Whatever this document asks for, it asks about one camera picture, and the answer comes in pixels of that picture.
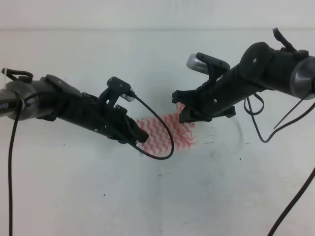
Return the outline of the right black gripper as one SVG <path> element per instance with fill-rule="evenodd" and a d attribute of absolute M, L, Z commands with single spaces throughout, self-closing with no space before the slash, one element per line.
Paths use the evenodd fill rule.
<path fill-rule="evenodd" d="M 234 105 L 246 98 L 246 80 L 239 72 L 240 64 L 227 70 L 207 65 L 209 80 L 195 90 L 176 90 L 172 103 L 185 106 L 179 113 L 179 123 L 211 121 L 217 117 L 235 115 Z"/>

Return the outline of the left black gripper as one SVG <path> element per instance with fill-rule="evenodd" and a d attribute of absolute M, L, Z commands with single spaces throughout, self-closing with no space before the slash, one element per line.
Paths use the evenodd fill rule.
<path fill-rule="evenodd" d="M 60 95 L 61 106 L 57 117 L 90 131 L 94 131 L 120 144 L 136 145 L 146 142 L 149 134 L 121 110 L 108 108 L 97 97 L 87 93 Z"/>

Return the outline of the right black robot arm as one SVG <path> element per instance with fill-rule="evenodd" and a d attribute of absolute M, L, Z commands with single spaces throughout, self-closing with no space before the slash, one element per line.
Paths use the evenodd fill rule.
<path fill-rule="evenodd" d="M 313 99 L 315 93 L 315 58 L 306 50 L 296 50 L 275 28 L 274 37 L 282 43 L 279 50 L 265 42 L 252 44 L 234 66 L 203 53 L 191 54 L 187 67 L 208 75 L 195 90 L 172 94 L 172 102 L 182 103 L 179 122 L 210 122 L 230 118 L 235 104 L 265 90 L 275 90 L 299 99 Z"/>

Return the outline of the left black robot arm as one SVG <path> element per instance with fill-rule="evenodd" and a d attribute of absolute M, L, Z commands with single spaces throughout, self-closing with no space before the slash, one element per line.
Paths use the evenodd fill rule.
<path fill-rule="evenodd" d="M 0 114 L 11 119 L 31 118 L 55 121 L 57 118 L 96 132 L 119 143 L 144 143 L 149 134 L 116 102 L 132 101 L 130 84 L 117 77 L 107 81 L 98 97 L 81 92 L 62 79 L 46 75 L 34 80 L 26 71 L 2 69 L 10 82 L 0 91 Z"/>

